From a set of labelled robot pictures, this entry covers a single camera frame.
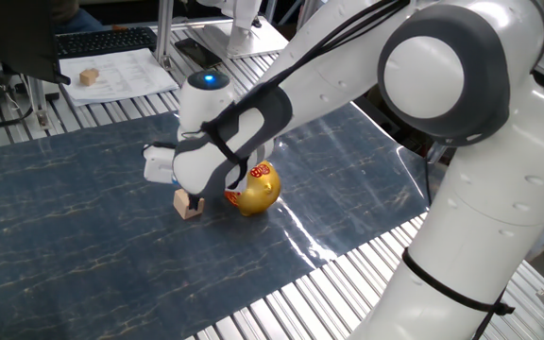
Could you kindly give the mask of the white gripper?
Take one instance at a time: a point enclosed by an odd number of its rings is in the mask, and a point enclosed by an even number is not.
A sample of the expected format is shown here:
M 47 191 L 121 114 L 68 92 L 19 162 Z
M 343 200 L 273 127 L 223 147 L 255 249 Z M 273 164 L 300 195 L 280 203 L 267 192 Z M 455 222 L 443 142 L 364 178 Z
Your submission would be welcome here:
M 173 171 L 175 156 L 174 144 L 145 144 L 142 156 L 145 159 L 144 178 L 150 182 L 176 184 Z M 190 210 L 204 210 L 205 199 L 202 196 L 188 194 Z

